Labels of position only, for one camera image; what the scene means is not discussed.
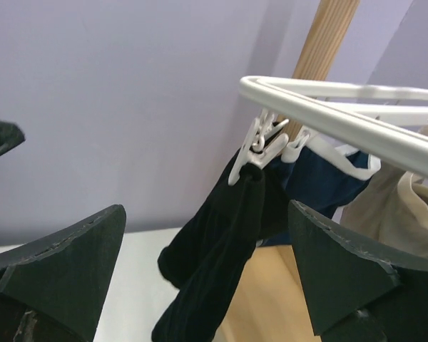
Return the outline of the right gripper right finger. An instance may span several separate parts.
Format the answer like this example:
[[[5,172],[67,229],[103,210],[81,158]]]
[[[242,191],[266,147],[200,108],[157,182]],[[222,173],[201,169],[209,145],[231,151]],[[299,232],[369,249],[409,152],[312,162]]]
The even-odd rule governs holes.
[[[346,229],[297,201],[288,224],[322,341],[428,341],[428,259]]]

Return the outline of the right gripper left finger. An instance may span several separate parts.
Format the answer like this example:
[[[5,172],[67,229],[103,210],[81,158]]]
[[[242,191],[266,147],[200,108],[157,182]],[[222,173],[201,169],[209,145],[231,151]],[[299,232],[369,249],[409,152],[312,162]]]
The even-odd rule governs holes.
[[[0,253],[0,341],[92,341],[125,226],[114,204]]]

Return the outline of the black underwear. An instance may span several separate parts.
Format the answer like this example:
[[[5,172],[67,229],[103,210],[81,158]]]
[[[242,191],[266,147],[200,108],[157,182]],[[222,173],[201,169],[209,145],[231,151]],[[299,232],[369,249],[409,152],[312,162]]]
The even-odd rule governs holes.
[[[212,341],[256,244],[287,229],[289,197],[275,171],[246,164],[230,186],[233,164],[158,257],[160,274],[178,293],[152,341]]]

